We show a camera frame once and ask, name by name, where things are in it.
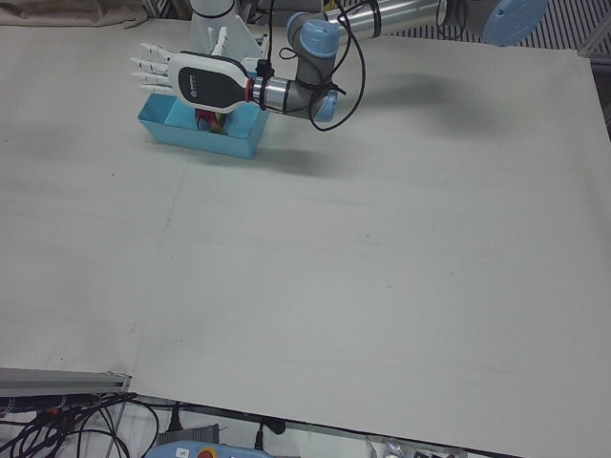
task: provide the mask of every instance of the robotic hand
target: robotic hand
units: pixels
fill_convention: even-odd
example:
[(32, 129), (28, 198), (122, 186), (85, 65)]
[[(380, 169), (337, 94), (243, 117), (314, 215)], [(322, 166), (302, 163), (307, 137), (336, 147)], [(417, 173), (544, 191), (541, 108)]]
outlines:
[(132, 58), (140, 67), (133, 73), (150, 94), (176, 95), (185, 105), (215, 113), (231, 113), (252, 100), (253, 79), (236, 60), (195, 52), (171, 52), (142, 43), (163, 63)]
[(295, 81), (271, 73), (251, 76), (240, 62), (228, 57), (170, 52), (149, 43), (141, 46), (162, 62), (132, 58), (140, 68), (133, 75), (143, 83), (144, 92), (176, 95), (185, 105), (200, 110), (227, 114), (254, 102), (263, 109), (330, 121), (338, 97), (330, 79), (339, 28), (316, 19), (302, 28), (299, 44), (293, 45), (300, 56)]
[(329, 122), (338, 99), (338, 88), (331, 79), (337, 70), (335, 59), (341, 43), (433, 23), (438, 27), (456, 25), (491, 44), (507, 46), (531, 33), (547, 3), (548, 0), (364, 0), (347, 10), (296, 13), (286, 26), (288, 43), (298, 57), (293, 80), (276, 77), (273, 71), (249, 74), (240, 62), (227, 57), (173, 53), (150, 44), (142, 46), (163, 63), (132, 60), (142, 70), (136, 73), (144, 83), (140, 88), (149, 93), (175, 94), (196, 109), (226, 114), (243, 103), (253, 102), (262, 109)]

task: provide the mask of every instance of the black cable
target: black cable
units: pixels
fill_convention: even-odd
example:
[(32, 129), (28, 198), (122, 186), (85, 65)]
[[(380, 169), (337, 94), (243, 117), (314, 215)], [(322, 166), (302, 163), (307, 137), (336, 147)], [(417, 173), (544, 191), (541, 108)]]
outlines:
[(123, 441), (120, 437), (118, 437), (116, 434), (113, 435), (111, 434), (109, 431), (105, 431), (104, 429), (96, 429), (96, 428), (87, 428), (87, 429), (82, 429), (79, 431), (69, 431), (68, 433), (66, 433), (66, 436), (73, 436), (75, 434), (78, 434), (79, 436), (82, 435), (83, 433), (85, 434), (89, 434), (95, 432), (97, 434), (103, 434), (105, 436), (109, 436), (111, 438), (116, 439), (116, 441), (118, 442), (119, 446), (121, 447), (121, 449), (123, 450), (123, 453), (125, 453), (126, 456), (130, 456), (130, 450), (127, 447), (127, 445), (125, 444), (125, 441)]
[(0, 420), (0, 425), (7, 425), (10, 427), (26, 427), (31, 422), (10, 422), (9, 420)]
[(257, 436), (255, 437), (255, 450), (263, 451), (263, 419), (259, 423), (259, 430), (257, 431)]
[(182, 431), (182, 424), (180, 423), (180, 403), (175, 403), (172, 407), (172, 415), (170, 416), (170, 425), (166, 432)]
[(365, 55), (363, 54), (363, 50), (361, 48), (359, 41), (357, 40), (356, 36), (354, 36), (354, 33), (352, 32), (352, 28), (350, 26), (350, 20), (348, 19), (348, 13), (342, 6), (341, 2), (337, 2), (337, 7), (340, 10), (340, 12), (342, 13), (337, 18), (338, 22), (342, 24), (342, 27), (344, 27), (344, 29), (346, 30), (348, 34), (348, 43), (352, 41), (354, 43), (354, 48), (356, 48), (356, 51), (359, 54), (359, 59), (361, 61), (361, 88), (359, 90), (358, 96), (356, 97), (356, 101), (354, 102), (354, 105), (352, 106), (350, 111), (342, 119), (340, 119), (338, 122), (336, 122), (335, 124), (329, 127), (321, 127), (314, 120), (313, 113), (312, 113), (313, 103), (315, 99), (318, 98), (318, 96), (320, 96), (320, 94), (322, 93), (322, 90), (312, 93), (312, 97), (310, 98), (310, 104), (307, 107), (307, 117), (309, 119), (310, 124), (314, 127), (314, 129), (316, 129), (319, 132), (332, 131), (333, 129), (337, 129), (342, 124), (344, 124), (346, 121), (348, 121), (350, 117), (354, 115), (354, 112), (356, 112), (356, 110), (359, 108), (359, 105), (361, 104), (361, 101), (363, 100), (363, 95), (365, 94), (365, 84), (367, 80), (367, 65), (365, 62)]
[(439, 3), (437, 3), (437, 11), (435, 12), (435, 26), (437, 27), (437, 33), (444, 40), (457, 41), (462, 38), (462, 35), (464, 35), (465, 30), (467, 29), (467, 2), (466, 0), (456, 0), (455, 10), (456, 10), (456, 19), (458, 20), (459, 28), (458, 28), (458, 34), (456, 34), (455, 36), (447, 35), (445, 31), (443, 30), (443, 24), (439, 24), (439, 12), (441, 12), (441, 2), (442, 0), (439, 0)]
[[(141, 406), (149, 410), (153, 415), (156, 430), (148, 448), (142, 456), (145, 456), (155, 445), (159, 433), (159, 417), (154, 411), (157, 408), (171, 408), (166, 404), (146, 403), (136, 399), (136, 393), (112, 394), (99, 397), (99, 402), (95, 406), (70, 406), (62, 409), (47, 409), (39, 412), (30, 422), (11, 422), (0, 421), (0, 425), (21, 426), (17, 436), (0, 446), (0, 453), (9, 450), (10, 458), (32, 458), (34, 456), (45, 456), (54, 458), (61, 446), (69, 436), (77, 435), (77, 457), (80, 456), (82, 449), (83, 435), (87, 433), (100, 433), (111, 437), (117, 450), (119, 458), (130, 458), (130, 452), (125, 442), (117, 435), (116, 425), (113, 417), (108, 410), (111, 406), (123, 403)], [(87, 427), (91, 418), (99, 414), (108, 430)]]
[(267, 43), (267, 62), (269, 62), (271, 64), (271, 49), (272, 49), (272, 44), (273, 44), (273, 20), (274, 20), (274, 3), (276, 3), (276, 0), (271, 0), (269, 2), (269, 11), (267, 12), (268, 14), (268, 19), (267, 19), (267, 26), (268, 26), (268, 32), (269, 32), (269, 41)]
[(113, 416), (111, 415), (111, 412), (108, 410), (108, 407), (104, 407), (99, 411), (99, 414), (102, 417), (102, 419), (104, 420), (104, 423), (106, 424), (106, 426), (108, 427), (108, 430), (113, 435), (113, 443), (115, 444), (116, 453), (118, 454), (118, 458), (122, 458), (123, 455), (121, 454), (121, 448), (118, 443), (118, 436), (116, 435), (116, 430), (115, 430), (115, 422), (113, 421)]
[(157, 413), (153, 410), (152, 407), (148, 406), (146, 403), (142, 403), (139, 402), (135, 399), (132, 399), (129, 401), (130, 404), (135, 404), (137, 406), (143, 406), (146, 409), (148, 409), (151, 414), (153, 414), (153, 417), (155, 418), (155, 435), (153, 436), (153, 440), (151, 441), (151, 445), (144, 451), (144, 453), (142, 453), (142, 458), (144, 458), (144, 456), (146, 456), (146, 454), (149, 452), (149, 450), (151, 448), (153, 448), (153, 446), (155, 445), (155, 442), (157, 441), (157, 436), (159, 434), (159, 417), (157, 415)]

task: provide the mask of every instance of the blue bin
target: blue bin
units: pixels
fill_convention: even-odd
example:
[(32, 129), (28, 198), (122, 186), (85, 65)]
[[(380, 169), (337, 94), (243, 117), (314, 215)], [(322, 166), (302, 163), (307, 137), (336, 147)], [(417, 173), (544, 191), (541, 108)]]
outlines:
[(227, 115), (227, 135), (212, 134), (198, 130), (193, 108), (173, 95), (151, 94), (137, 118), (161, 143), (250, 159), (257, 152), (267, 116), (256, 105), (244, 104)]

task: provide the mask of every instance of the cable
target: cable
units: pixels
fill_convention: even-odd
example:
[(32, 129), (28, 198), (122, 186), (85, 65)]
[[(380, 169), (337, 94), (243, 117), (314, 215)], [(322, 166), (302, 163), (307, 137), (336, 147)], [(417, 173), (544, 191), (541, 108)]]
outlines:
[(263, 451), (263, 419), (259, 423), (259, 430), (257, 431), (257, 436), (255, 437), (255, 450)]
[(268, 12), (268, 19), (267, 19), (267, 26), (268, 26), (268, 31), (269, 31), (269, 43), (267, 44), (267, 62), (269, 62), (271, 64), (271, 49), (272, 49), (272, 44), (273, 44), (273, 20), (274, 20), (274, 4), (276, 3), (276, 0), (271, 0), (269, 2), (269, 12)]
[(451, 36), (451, 35), (447, 35), (445, 31), (443, 30), (444, 24), (443, 23), (439, 24), (439, 12), (441, 12), (441, 2), (442, 1), (443, 0), (439, 0), (439, 3), (437, 3), (437, 11), (435, 12), (435, 26), (437, 27), (437, 33), (444, 40), (457, 41), (462, 38), (462, 35), (465, 33), (465, 30), (467, 29), (467, 2), (466, 0), (456, 0), (455, 10), (456, 10), (456, 19), (458, 20), (459, 29), (458, 29), (457, 35)]
[(357, 40), (356, 36), (352, 32), (352, 28), (350, 26), (350, 20), (348, 19), (348, 12), (344, 9), (344, 7), (342, 6), (341, 2), (337, 2), (337, 7), (338, 7), (338, 9), (341, 12), (341, 14), (337, 17), (337, 19), (338, 19), (338, 22), (340, 24), (342, 24), (342, 27), (344, 27), (344, 29), (346, 30), (346, 32), (348, 34), (348, 44), (350, 42), (353, 42), (354, 43), (354, 48), (356, 48), (356, 51), (359, 54), (359, 59), (361, 61), (361, 87), (359, 89), (359, 94), (356, 97), (356, 101), (354, 102), (354, 105), (352, 106), (350, 111), (342, 119), (340, 119), (338, 122), (336, 122), (335, 124), (333, 124), (332, 126), (329, 126), (329, 127), (321, 127), (314, 120), (313, 113), (312, 113), (313, 103), (314, 103), (315, 99), (318, 96), (321, 95), (322, 90), (319, 90), (318, 92), (312, 93), (312, 97), (310, 98), (310, 104), (307, 107), (307, 117), (309, 119), (310, 124), (314, 127), (314, 129), (316, 129), (319, 132), (329, 132), (329, 131), (332, 131), (332, 130), (337, 129), (338, 127), (340, 127), (346, 121), (348, 121), (352, 117), (352, 115), (354, 115), (356, 110), (359, 108), (359, 105), (361, 104), (361, 101), (363, 100), (363, 95), (365, 94), (365, 84), (366, 84), (366, 80), (367, 80), (367, 64), (365, 62), (365, 55), (363, 54), (363, 50), (361, 48), (361, 45), (360, 45), (359, 41)]
[(172, 416), (170, 417), (170, 425), (166, 432), (182, 431), (179, 415), (180, 403), (175, 403), (172, 406)]

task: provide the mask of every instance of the table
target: table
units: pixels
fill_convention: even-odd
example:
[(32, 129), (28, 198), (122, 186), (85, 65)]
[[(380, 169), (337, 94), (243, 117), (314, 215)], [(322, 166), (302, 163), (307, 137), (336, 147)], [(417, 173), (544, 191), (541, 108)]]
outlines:
[[(383, 37), (340, 130), (156, 144), (137, 43), (0, 29), (0, 366), (532, 458), (611, 447), (611, 154), (574, 52)], [(278, 62), (289, 76), (290, 63)], [(356, 59), (341, 86), (358, 87)]]

